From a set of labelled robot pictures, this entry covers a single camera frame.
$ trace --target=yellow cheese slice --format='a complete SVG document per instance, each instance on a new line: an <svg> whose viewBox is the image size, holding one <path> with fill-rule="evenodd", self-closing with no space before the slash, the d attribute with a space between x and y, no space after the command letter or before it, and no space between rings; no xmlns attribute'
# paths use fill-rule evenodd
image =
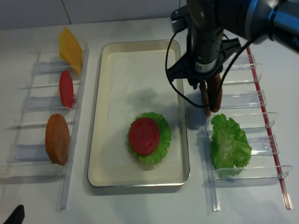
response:
<svg viewBox="0 0 299 224"><path fill-rule="evenodd" d="M74 73L81 75L83 50L67 27L64 27L63 33L59 34L59 55L77 68L72 68Z"/></svg>

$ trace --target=metal tray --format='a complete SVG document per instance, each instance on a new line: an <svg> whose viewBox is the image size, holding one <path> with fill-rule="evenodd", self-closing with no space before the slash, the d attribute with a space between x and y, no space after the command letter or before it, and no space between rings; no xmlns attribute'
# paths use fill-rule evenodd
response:
<svg viewBox="0 0 299 224"><path fill-rule="evenodd" d="M169 41L107 45L102 51L88 181L101 187L181 186L190 174L185 107L169 85L164 61ZM169 66L180 58L179 44L169 51ZM174 85L183 91L182 80ZM129 152L126 134L143 112L162 114L172 141L167 156L147 167Z"/></svg>

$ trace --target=black cable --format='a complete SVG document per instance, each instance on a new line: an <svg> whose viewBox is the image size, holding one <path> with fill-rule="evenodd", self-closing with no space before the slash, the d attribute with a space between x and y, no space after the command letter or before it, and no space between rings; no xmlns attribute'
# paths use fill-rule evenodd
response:
<svg viewBox="0 0 299 224"><path fill-rule="evenodd" d="M250 45L252 44L254 41L256 41L265 31L262 29L260 32L258 32L251 40L247 41L246 44L244 46L242 46L240 48L240 50L236 53L236 55L234 56L234 58L232 59L232 61L229 63L228 67L226 68L223 76L222 76L222 79L220 81L220 85L218 87L218 90L216 92L216 95L212 98L212 100L206 104L206 105L198 105L194 102L192 102L190 99L188 99L186 96L184 96L180 91L178 91L174 85L172 84L172 82L169 80L169 77L168 77L168 72L167 72L167 60L168 60L168 52L169 52L169 48L170 48L170 45L171 45L171 42L173 41L174 37L178 34L178 32L175 32L174 35L172 36L172 38L170 39L169 41L169 44L168 44L168 48L167 48L167 51L166 51L166 59L165 59L165 72L166 72L166 76L167 76L167 79L170 83L170 85L172 86L172 88L174 89L174 91L179 95L181 96L184 100L186 100L188 103L190 103L191 105L197 107L197 108L205 108L205 107L208 107L208 106L212 106L218 96L218 94L220 93L221 91L221 88L222 88L222 85L223 85L223 82L224 82L224 79L226 77L226 75L228 74L230 68L233 66L233 64L235 63L235 61L237 60L237 58L239 57L239 55Z"/></svg>
<svg viewBox="0 0 299 224"><path fill-rule="evenodd" d="M67 15L67 18L69 19L69 22L71 24L71 20L70 20L69 14L67 13L67 10L66 10L65 5L64 5L64 0L61 0L61 2L62 2L62 5L64 6L64 10L65 10L65 13Z"/></svg>
<svg viewBox="0 0 299 224"><path fill-rule="evenodd" d="M234 45L234 43L231 42L231 40L228 38L228 36L226 36L226 34L222 34L222 36L224 36L233 47L241 49L240 47Z"/></svg>

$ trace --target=red tomato slice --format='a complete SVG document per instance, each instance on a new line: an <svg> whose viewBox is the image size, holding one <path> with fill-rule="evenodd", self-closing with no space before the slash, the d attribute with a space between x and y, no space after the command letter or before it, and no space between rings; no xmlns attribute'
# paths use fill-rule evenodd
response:
<svg viewBox="0 0 299 224"><path fill-rule="evenodd" d="M59 80L60 99L63 106L71 108L74 103L74 87L68 70L61 73Z"/></svg>
<svg viewBox="0 0 299 224"><path fill-rule="evenodd" d="M139 155L152 153L160 140L159 128L150 118L140 118L133 122L129 131L129 142Z"/></svg>

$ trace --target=red strip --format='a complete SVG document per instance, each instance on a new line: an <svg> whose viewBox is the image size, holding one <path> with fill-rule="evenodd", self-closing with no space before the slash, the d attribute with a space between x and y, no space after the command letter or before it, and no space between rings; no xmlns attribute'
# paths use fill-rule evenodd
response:
<svg viewBox="0 0 299 224"><path fill-rule="evenodd" d="M249 56L251 55L251 51L250 51L249 47L247 48L247 54ZM252 57L249 57L249 62L253 64ZM251 70L252 70L253 78L255 80L256 90L259 91L259 90L261 90L261 88L260 88L260 84L259 84L258 79L257 79L256 69L255 69L255 67L253 65L251 66ZM261 106L261 108L262 108L262 112L266 113L266 107L265 106ZM265 120L265 124L267 125L269 123L268 115L264 114L263 118ZM269 137L272 136L271 128L268 127L268 126L266 126L266 128L267 128L268 136ZM278 154L277 154L276 145L275 144L271 144L271 148L272 148L272 152L273 152L273 158L274 158L275 165L276 166L280 166L280 162L279 162L279 158L278 158ZM280 175L282 173L281 167L277 167L276 170L277 170L277 174L278 175ZM291 205L288 193L286 191L285 180L284 179L279 179L279 183L280 183L280 187L281 187L282 196L283 196L284 202L285 202L285 208L287 210L291 210L292 209L292 205Z"/></svg>

